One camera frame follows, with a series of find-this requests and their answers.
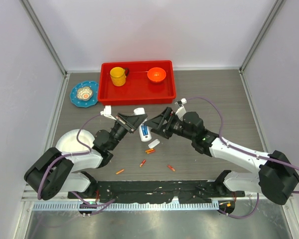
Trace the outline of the white remote control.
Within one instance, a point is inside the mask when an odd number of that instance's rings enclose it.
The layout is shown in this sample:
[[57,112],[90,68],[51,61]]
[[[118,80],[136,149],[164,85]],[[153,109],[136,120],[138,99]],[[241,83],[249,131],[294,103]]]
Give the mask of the white remote control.
[[[145,109],[144,108],[136,108],[134,109],[134,115],[144,115]],[[143,123],[139,126],[139,133],[142,142],[148,142],[152,139],[150,128],[145,125],[147,118],[143,121]]]

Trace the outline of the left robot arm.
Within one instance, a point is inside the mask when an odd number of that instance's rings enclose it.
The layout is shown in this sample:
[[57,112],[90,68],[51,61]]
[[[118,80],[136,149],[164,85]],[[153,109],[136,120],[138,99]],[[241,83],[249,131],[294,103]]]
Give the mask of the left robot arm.
[[39,200],[50,200],[58,193],[69,197],[90,199],[98,189],[97,181],[85,170],[102,168],[112,159],[112,151],[127,133],[134,133],[147,114],[128,116],[117,114],[111,131],[104,129],[92,137],[92,145],[82,144],[86,151],[61,152],[47,149],[26,171],[25,182],[37,193]]

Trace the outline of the white battery cover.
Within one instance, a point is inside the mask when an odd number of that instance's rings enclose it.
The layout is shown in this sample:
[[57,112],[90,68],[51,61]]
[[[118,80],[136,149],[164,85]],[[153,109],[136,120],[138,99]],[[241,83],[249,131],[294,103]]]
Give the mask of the white battery cover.
[[159,144],[160,144],[160,140],[159,139],[155,139],[154,141],[152,141],[151,143],[148,144],[148,147],[149,148],[155,148]]

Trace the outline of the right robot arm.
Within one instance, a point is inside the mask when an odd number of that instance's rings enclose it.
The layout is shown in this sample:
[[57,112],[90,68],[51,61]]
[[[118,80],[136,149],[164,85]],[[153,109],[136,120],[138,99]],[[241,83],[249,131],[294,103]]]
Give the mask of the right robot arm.
[[219,196],[235,191],[261,193],[271,202],[284,205],[299,183],[299,175],[280,151],[273,153],[254,151],[222,138],[207,130],[197,112],[186,112],[181,118],[170,107],[160,115],[147,120],[151,131],[166,139],[173,134],[191,141],[200,154],[229,161],[248,170],[239,174],[223,171],[215,184]]

